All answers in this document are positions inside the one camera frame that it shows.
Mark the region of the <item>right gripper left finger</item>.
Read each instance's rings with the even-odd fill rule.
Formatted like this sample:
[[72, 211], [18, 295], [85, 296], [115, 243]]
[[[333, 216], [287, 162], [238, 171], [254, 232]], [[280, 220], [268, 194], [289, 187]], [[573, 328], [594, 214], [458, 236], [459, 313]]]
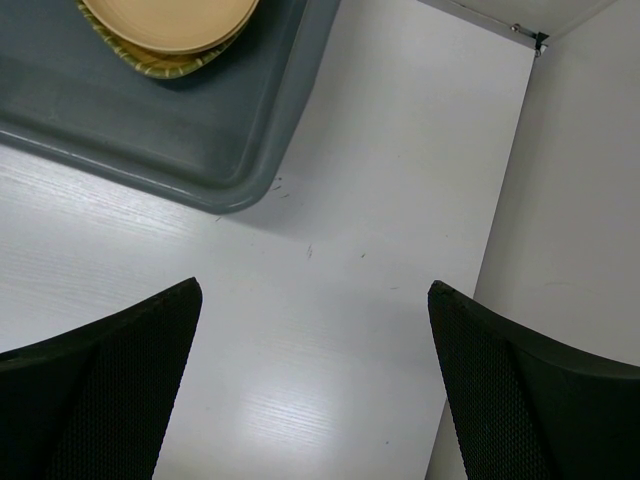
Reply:
[[152, 478], [201, 307], [190, 278], [2, 353], [2, 478]]

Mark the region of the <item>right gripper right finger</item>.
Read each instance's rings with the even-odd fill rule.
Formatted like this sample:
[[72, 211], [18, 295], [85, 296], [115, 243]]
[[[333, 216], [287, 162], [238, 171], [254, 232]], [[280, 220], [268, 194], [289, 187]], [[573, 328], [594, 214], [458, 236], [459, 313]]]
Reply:
[[521, 326], [442, 281], [427, 303], [468, 478], [638, 478], [638, 367]]

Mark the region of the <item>woven bamboo tray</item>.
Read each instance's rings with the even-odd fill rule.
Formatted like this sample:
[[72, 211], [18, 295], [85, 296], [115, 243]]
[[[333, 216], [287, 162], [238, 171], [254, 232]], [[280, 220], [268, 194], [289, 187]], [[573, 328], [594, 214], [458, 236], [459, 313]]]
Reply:
[[90, 11], [84, 1], [76, 1], [76, 7], [93, 31], [120, 60], [137, 73], [159, 80], [178, 79], [210, 64], [233, 44], [247, 25], [245, 23], [227, 40], [202, 52], [165, 54], [145, 49], [117, 36]]

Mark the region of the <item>yellow bear plate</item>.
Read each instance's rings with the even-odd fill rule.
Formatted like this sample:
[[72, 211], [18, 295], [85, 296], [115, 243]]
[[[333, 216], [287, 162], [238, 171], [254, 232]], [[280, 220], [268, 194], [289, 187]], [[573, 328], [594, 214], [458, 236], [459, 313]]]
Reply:
[[110, 31], [148, 50], [183, 54], [207, 50], [238, 33], [253, 0], [94, 0], [84, 5]]

